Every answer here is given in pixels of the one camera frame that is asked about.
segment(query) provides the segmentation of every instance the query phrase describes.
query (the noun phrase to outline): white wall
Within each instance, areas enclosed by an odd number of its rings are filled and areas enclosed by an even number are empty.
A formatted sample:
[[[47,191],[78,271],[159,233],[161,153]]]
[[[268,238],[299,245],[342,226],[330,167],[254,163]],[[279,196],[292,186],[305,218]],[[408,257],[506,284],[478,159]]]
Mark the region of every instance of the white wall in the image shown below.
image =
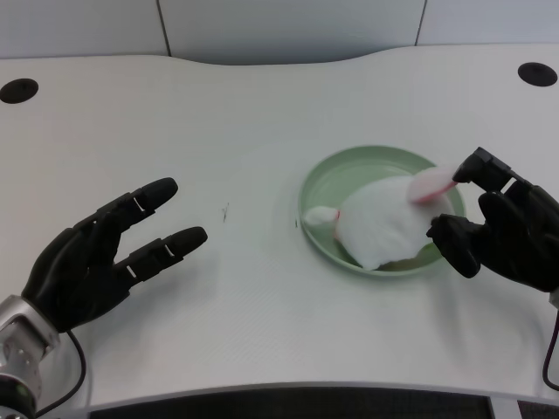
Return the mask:
[[[161,6],[173,56],[268,64],[414,45],[424,0],[162,0]]]
[[[425,0],[161,0],[170,49],[219,64],[414,45]],[[428,0],[419,45],[559,43],[559,0]],[[156,0],[0,0],[0,58],[166,54]]]
[[[0,0],[0,58],[167,54],[155,0]]]
[[[559,0],[428,0],[419,45],[559,42]]]

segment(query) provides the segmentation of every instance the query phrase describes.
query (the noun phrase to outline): desk surface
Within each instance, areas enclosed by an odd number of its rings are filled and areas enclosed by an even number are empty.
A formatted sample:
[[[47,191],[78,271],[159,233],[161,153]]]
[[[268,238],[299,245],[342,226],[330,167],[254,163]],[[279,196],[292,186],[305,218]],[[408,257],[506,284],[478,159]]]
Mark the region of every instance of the desk surface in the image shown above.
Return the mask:
[[[362,144],[438,163],[482,146],[559,196],[559,85],[524,83],[517,68],[529,61],[559,70],[559,45],[411,47],[316,65],[0,61],[0,85],[39,84],[28,102],[0,103],[0,297],[20,293],[63,228],[164,176],[177,196],[126,233],[119,258],[192,225],[209,235],[80,328],[91,374],[63,409],[286,382],[559,403],[541,378],[556,315],[547,295],[447,265],[358,277],[321,258],[296,224],[308,170]],[[460,190],[479,221],[479,190]],[[71,387],[74,358],[66,346],[45,362],[42,404]],[[559,361],[551,375],[559,381]]]

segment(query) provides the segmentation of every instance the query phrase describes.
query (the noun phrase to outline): small black mark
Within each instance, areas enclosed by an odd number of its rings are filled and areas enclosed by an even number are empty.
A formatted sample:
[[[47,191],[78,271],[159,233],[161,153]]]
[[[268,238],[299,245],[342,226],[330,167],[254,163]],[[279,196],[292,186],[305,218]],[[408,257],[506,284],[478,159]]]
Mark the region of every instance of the small black mark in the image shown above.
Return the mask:
[[[229,203],[227,203],[227,206],[225,208],[221,209],[224,212],[224,223],[225,223],[225,220],[227,219],[227,210],[228,209],[229,209]]]

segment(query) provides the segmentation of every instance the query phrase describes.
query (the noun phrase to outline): metal wrist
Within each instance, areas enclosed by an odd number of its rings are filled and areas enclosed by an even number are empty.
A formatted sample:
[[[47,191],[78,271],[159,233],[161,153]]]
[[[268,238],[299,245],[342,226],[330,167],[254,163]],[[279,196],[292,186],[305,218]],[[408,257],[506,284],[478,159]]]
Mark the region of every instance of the metal wrist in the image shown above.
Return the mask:
[[[20,297],[0,304],[0,377],[24,385],[38,400],[39,362],[59,344],[56,329]]]

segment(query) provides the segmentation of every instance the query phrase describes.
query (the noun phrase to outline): dark floor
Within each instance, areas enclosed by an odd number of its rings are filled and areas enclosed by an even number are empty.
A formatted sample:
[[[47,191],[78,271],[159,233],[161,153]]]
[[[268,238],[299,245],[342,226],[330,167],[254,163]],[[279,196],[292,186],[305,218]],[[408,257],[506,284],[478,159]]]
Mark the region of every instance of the dark floor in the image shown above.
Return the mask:
[[[558,419],[559,408],[547,404],[518,402],[522,419]]]
[[[275,388],[193,395],[91,419],[492,419],[486,397],[382,388]]]

